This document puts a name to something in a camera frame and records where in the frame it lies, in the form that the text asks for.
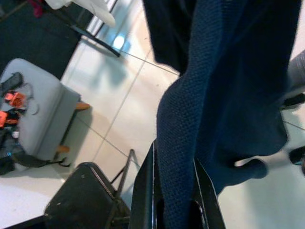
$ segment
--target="white tile floor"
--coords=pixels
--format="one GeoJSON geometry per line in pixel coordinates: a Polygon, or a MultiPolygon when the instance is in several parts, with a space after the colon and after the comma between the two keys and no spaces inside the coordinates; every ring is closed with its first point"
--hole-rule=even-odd
{"type": "Polygon", "coordinates": [[[0,228],[41,216],[63,182],[51,166],[1,176],[0,228]]]}
{"type": "MultiPolygon", "coordinates": [[[[83,40],[62,79],[92,109],[77,114],[66,138],[72,168],[56,169],[66,178],[79,163],[94,161],[112,179],[123,167],[129,149],[134,148],[136,158],[122,196],[130,206],[134,178],[156,136],[158,102],[177,73],[154,61],[140,0],[118,0],[114,17],[116,27],[103,27],[99,37],[115,46],[119,45],[115,38],[123,38],[122,56],[115,58],[83,40]]],[[[95,25],[92,22],[90,28],[94,30],[95,25]]],[[[299,40],[304,28],[301,23],[293,56],[305,48],[304,39],[299,40]]],[[[270,167],[265,179],[228,187],[220,195],[227,228],[303,228],[305,178],[298,167],[289,164],[287,150],[305,145],[304,117],[305,105],[284,112],[291,140],[281,152],[264,158],[270,167]]]]}

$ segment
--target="dark gray carpet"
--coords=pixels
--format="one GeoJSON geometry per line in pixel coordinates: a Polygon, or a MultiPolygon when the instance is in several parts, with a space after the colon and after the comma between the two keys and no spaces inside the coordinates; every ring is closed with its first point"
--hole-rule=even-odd
{"type": "MultiPolygon", "coordinates": [[[[20,4],[17,0],[0,0],[5,12],[20,4]]],[[[72,4],[66,8],[75,19],[83,8],[72,4]]],[[[79,23],[86,27],[92,18],[88,11],[79,23]]],[[[50,13],[39,19],[29,3],[0,23],[0,73],[14,58],[23,58],[61,79],[81,36],[50,13]]]]}

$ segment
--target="knit fabric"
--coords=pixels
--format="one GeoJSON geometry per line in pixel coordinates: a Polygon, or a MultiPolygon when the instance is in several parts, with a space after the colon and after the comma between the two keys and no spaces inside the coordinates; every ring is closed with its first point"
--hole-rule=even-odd
{"type": "Polygon", "coordinates": [[[144,0],[158,62],[182,73],[157,115],[167,229],[187,228],[197,157],[216,192],[267,170],[287,141],[279,108],[300,1],[144,0]]]}

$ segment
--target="gray upholstered stool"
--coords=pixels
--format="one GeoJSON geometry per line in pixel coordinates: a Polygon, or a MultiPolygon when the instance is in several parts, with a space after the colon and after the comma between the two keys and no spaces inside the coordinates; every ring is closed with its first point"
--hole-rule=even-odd
{"type": "Polygon", "coordinates": [[[24,82],[32,87],[33,99],[19,120],[19,143],[27,154],[41,160],[52,160],[67,129],[80,95],[52,74],[23,59],[12,60],[5,68],[0,82],[12,73],[20,72],[24,82]]]}

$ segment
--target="red object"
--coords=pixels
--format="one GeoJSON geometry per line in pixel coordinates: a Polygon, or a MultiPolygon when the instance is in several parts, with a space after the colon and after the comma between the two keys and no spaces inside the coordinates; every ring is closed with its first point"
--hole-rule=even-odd
{"type": "Polygon", "coordinates": [[[43,0],[28,0],[28,2],[34,7],[34,16],[40,18],[43,14],[42,6],[38,3],[42,3],[43,0]]]}
{"type": "Polygon", "coordinates": [[[20,92],[10,91],[4,95],[4,100],[15,108],[23,107],[25,95],[20,92]]]}

